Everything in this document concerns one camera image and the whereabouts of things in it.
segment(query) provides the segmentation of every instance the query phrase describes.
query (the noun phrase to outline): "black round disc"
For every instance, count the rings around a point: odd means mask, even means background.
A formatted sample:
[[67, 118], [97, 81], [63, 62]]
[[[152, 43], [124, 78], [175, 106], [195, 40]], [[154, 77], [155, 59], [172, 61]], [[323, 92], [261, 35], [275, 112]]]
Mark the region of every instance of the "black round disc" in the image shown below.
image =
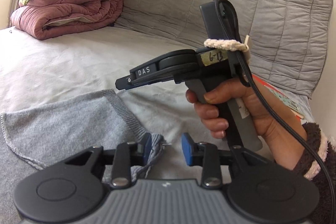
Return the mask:
[[195, 54], [182, 54], [167, 57], [159, 62], [159, 70], [188, 63], [198, 63]]
[[94, 210], [102, 183], [83, 166], [55, 165], [22, 180], [14, 190], [19, 213], [40, 223], [68, 223]]
[[257, 223], [301, 221], [319, 202], [312, 182], [277, 165], [247, 168], [232, 181], [227, 194], [239, 213]]
[[132, 73], [132, 72], [136, 72], [137, 70], [139, 70], [140, 68], [142, 67], [145, 67], [145, 66], [149, 66], [151, 64], [154, 64], [156, 62], [160, 62], [161, 60], [165, 59], [165, 58], [168, 58], [168, 57], [172, 57], [172, 56], [176, 56], [176, 55], [184, 55], [184, 54], [193, 54], [195, 55], [195, 51], [194, 50], [191, 50], [191, 49], [185, 49], [185, 50], [177, 50], [177, 51], [172, 51], [172, 52], [167, 52], [166, 54], [163, 54], [163, 55], [160, 55], [156, 58], [153, 58], [152, 60], [149, 60], [133, 69], [131, 69], [129, 72]]

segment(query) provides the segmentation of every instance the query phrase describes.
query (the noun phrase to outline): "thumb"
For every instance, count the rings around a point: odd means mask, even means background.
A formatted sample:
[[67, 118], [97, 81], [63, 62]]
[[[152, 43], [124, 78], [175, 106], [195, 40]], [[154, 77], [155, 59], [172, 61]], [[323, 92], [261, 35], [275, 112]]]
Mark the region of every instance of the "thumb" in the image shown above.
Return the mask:
[[229, 79], [221, 83], [214, 90], [204, 94], [204, 99], [209, 104], [220, 104], [227, 102], [231, 98], [241, 98], [245, 96], [247, 87], [240, 83], [239, 79]]

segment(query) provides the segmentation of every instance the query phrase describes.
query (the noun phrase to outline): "gray plastic housing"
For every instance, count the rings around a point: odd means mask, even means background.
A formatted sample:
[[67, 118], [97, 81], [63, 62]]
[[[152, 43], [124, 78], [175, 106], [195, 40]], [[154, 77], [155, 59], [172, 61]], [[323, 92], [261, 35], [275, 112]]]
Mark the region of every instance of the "gray plastic housing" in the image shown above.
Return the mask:
[[196, 180], [138, 180], [131, 188], [112, 191], [98, 210], [71, 224], [259, 223], [243, 218], [219, 190], [205, 190]]

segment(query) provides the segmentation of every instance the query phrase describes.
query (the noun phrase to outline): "fingernail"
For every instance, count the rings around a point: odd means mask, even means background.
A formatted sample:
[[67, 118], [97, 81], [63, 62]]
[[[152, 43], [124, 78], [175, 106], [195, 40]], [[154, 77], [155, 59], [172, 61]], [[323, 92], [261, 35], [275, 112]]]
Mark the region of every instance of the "fingernail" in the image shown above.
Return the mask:
[[225, 130], [225, 129], [227, 129], [227, 128], [229, 127], [229, 123], [228, 123], [227, 121], [220, 121], [220, 122], [218, 123], [218, 126], [219, 126], [220, 128], [223, 128], [223, 130]]
[[210, 91], [206, 94], [204, 94], [204, 98], [207, 102], [211, 103], [214, 99], [216, 99], [217, 97], [217, 91], [216, 90], [213, 90], [213, 91]]
[[190, 103], [189, 95], [187, 93], [185, 94], [185, 97], [187, 98], [187, 101]]
[[210, 109], [207, 111], [208, 117], [218, 117], [218, 115], [219, 115], [218, 109]]
[[217, 131], [214, 133], [214, 138], [216, 139], [222, 139], [225, 137], [225, 132], [224, 131]]

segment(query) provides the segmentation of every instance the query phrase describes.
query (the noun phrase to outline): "black cable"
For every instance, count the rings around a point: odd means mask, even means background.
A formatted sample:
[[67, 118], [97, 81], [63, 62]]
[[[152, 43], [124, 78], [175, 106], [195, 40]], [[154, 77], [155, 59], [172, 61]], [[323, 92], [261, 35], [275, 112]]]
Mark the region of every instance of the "black cable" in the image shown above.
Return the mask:
[[[219, 9], [220, 4], [224, 7], [225, 17], [227, 17], [229, 21], [229, 26], [225, 26], [223, 21], [223, 16], [221, 15], [221, 10]], [[216, 13], [218, 16], [218, 19], [222, 25], [222, 28], [224, 29], [224, 32], [227, 34], [229, 33], [227, 31], [228, 28], [233, 30], [234, 37], [228, 37], [228, 39], [235, 39], [239, 42], [241, 42], [239, 30], [238, 30], [238, 18], [236, 11], [233, 7], [233, 5], [228, 0], [217, 0], [216, 1]], [[266, 108], [266, 110], [269, 112], [269, 114], [284, 128], [290, 133], [316, 160], [316, 162], [320, 165], [321, 170], [324, 172], [329, 189], [331, 194], [331, 218], [330, 218], [330, 224], [335, 224], [336, 222], [336, 214], [335, 214], [335, 190], [332, 182], [332, 178], [329, 174], [329, 170], [326, 167], [325, 163], [321, 159], [321, 157], [307, 144], [307, 142], [297, 133], [294, 129], [292, 129], [268, 104], [268, 102], [265, 100], [263, 95], [261, 94], [260, 90], [258, 89], [257, 85], [253, 81], [252, 73], [250, 71], [250, 68], [245, 60], [245, 57], [242, 52], [236, 52], [236, 56], [239, 60], [239, 63], [241, 65], [241, 68], [243, 72], [246, 75], [246, 78], [253, 88], [254, 92], [256, 93], [257, 97], [259, 98], [260, 102], [263, 104], [263, 106]]]

